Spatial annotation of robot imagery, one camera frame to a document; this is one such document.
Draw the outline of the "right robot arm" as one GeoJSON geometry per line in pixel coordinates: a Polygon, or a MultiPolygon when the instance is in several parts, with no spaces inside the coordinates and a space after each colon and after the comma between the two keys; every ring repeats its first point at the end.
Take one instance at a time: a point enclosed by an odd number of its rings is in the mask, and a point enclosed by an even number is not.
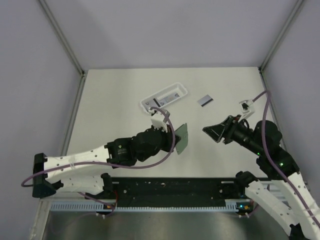
{"type": "Polygon", "coordinates": [[[205,126],[202,130],[216,143],[235,142],[256,154],[256,164],[280,190],[286,202],[275,197],[249,171],[240,171],[235,176],[233,192],[237,197],[248,197],[256,202],[281,226],[290,240],[320,238],[320,208],[297,163],[280,146],[282,134],[275,123],[263,119],[251,129],[240,115],[230,115],[223,122],[205,126]]]}

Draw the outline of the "green card holder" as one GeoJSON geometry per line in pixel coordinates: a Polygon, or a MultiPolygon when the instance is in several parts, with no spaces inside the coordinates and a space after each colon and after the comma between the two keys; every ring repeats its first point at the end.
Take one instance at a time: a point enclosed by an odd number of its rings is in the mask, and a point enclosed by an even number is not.
{"type": "Polygon", "coordinates": [[[181,136],[181,145],[180,148],[175,148],[178,155],[180,155],[188,146],[189,143],[189,134],[188,134],[188,124],[184,123],[175,130],[175,134],[181,136]]]}

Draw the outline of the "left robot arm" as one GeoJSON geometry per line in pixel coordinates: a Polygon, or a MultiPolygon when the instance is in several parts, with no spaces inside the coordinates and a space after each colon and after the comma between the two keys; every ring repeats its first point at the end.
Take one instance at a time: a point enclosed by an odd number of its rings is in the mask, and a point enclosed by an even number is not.
{"type": "Polygon", "coordinates": [[[97,148],[65,156],[37,153],[33,160],[32,197],[43,199],[60,192],[81,192],[109,198],[114,191],[109,171],[138,169],[159,152],[167,159],[182,137],[166,128],[151,126],[132,137],[117,138],[97,148]]]}

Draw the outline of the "silver card with stripe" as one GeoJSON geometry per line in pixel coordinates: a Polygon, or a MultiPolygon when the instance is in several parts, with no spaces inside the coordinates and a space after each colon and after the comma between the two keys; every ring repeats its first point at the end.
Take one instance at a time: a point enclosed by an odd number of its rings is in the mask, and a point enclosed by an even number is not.
{"type": "Polygon", "coordinates": [[[213,101],[213,98],[210,96],[210,95],[205,95],[203,96],[201,99],[199,99],[197,101],[197,103],[201,106],[201,107],[204,107],[206,106],[207,104],[209,104],[210,102],[213,101]]]}

